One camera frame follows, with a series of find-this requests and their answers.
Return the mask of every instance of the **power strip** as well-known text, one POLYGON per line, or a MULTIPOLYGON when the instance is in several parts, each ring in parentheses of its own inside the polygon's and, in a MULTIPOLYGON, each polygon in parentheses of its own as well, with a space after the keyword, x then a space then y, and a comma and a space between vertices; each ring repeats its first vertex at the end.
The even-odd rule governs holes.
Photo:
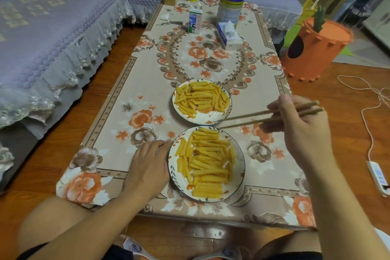
POLYGON ((374 183, 381 195, 383 197, 389 197, 390 189, 379 164, 373 161, 367 161, 367 166, 368 170, 370 171, 371 177, 373 178, 374 183))

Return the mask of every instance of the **orange carrot-shaped cat house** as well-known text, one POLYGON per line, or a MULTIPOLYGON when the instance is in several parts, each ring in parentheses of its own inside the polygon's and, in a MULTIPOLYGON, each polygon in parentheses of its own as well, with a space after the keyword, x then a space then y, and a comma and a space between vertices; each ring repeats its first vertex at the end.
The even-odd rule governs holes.
POLYGON ((284 72, 300 81, 318 79, 342 49, 353 41, 353 33, 344 26, 324 20, 320 7, 314 18, 302 28, 281 59, 284 72))

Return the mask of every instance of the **chopsticks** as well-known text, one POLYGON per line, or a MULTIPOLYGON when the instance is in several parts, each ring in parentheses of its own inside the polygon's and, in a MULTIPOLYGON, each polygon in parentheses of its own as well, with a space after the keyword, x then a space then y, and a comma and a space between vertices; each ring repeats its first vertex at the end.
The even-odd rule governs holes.
MULTIPOLYGON (((305 104, 295 105, 295 109, 298 110, 298 109, 303 109, 303 108, 309 108, 312 106, 316 106, 318 104, 319 104, 319 101, 312 101, 312 102, 305 103, 305 104)), ((319 108, 315 108, 312 110, 298 111, 298 115, 299 116, 312 115, 312 114, 317 114, 321 111, 324 111, 324 108, 319 107, 319 108)), ((265 114, 270 114, 270 113, 279 113, 279 110, 277 110, 277 109, 276 110, 265 110, 265 111, 260 111, 260 112, 256 112, 256 113, 251 113, 251 114, 228 117, 228 118, 225 118, 224 120, 221 120, 221 121, 234 120, 234 119, 246 118, 246 117, 251 117, 251 116, 258 116, 258 115, 265 115, 265 114)), ((261 120, 254 120, 254 121, 248 121, 248 122, 244 122, 244 123, 237 123, 235 125, 228 125, 225 127, 219 127, 219 129, 228 129, 228 128, 232 128, 232 127, 241 127, 243 125, 260 124, 260 123, 264 123, 264 122, 273 122, 273 121, 281 121, 281 120, 282 120, 281 116, 276 116, 276 117, 264 118, 261 120)))

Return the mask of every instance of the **floral tablecloth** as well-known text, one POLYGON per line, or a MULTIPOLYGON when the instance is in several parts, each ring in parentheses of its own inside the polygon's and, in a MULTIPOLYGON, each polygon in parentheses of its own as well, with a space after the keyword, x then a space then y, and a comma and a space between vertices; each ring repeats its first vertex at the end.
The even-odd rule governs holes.
MULTIPOLYGON (((173 140, 192 126, 175 112, 171 100, 175 87, 186 80, 220 83, 232 95, 230 116, 265 110, 278 95, 290 92, 261 9, 244 4, 237 26, 244 43, 240 50, 225 51, 215 27, 218 0, 199 1, 199 35, 187 33, 188 1, 158 7, 58 182, 58 196, 89 208, 114 199, 142 143, 173 140), (167 13, 184 25, 161 25, 167 13)), ((257 124, 226 131, 240 145, 246 162, 244 183, 234 195, 218 203, 200 203, 169 183, 143 212, 237 225, 315 227, 305 176, 286 150, 283 133, 266 134, 257 124)))

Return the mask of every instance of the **green mat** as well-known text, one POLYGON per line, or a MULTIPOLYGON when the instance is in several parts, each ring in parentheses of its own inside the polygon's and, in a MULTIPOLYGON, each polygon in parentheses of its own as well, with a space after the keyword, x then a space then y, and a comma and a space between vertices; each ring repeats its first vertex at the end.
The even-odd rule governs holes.
MULTIPOLYGON (((283 47, 289 47, 295 38, 297 36, 298 32, 300 31, 301 26, 300 25, 294 25, 291 27, 289 31, 287 31, 286 36, 284 38, 284 45, 283 47)), ((349 49, 348 46, 344 47, 344 49, 341 51, 340 55, 349 55, 353 56, 353 52, 349 49)))

